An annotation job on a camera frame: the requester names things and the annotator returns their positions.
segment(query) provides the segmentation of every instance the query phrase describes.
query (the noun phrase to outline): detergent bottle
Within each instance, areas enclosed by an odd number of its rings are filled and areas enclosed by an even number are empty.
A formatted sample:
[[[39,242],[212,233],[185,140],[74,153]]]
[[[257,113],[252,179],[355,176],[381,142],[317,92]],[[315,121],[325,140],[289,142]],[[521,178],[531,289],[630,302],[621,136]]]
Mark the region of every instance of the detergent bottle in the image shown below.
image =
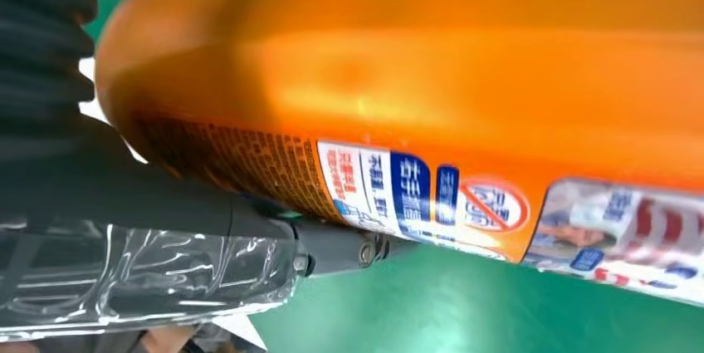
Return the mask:
[[[704,303],[704,0],[126,0],[96,60],[177,176]]]

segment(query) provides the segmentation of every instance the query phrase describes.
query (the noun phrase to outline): clear plastic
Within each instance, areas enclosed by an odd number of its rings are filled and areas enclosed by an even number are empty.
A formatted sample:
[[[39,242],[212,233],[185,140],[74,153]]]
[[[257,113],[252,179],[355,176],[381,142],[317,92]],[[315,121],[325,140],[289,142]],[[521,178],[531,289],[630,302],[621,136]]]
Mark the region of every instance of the clear plastic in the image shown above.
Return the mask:
[[[307,256],[294,239],[127,229],[0,214],[0,341],[187,325],[279,306]]]

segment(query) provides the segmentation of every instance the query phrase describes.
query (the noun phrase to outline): black fabric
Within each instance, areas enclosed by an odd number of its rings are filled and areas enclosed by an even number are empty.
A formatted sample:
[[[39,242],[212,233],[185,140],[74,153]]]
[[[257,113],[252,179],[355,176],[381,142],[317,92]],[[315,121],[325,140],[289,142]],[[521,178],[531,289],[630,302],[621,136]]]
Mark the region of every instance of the black fabric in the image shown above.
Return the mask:
[[[79,101],[93,84],[78,71],[93,41],[81,24],[97,0],[0,0],[0,161],[65,154],[85,138]]]

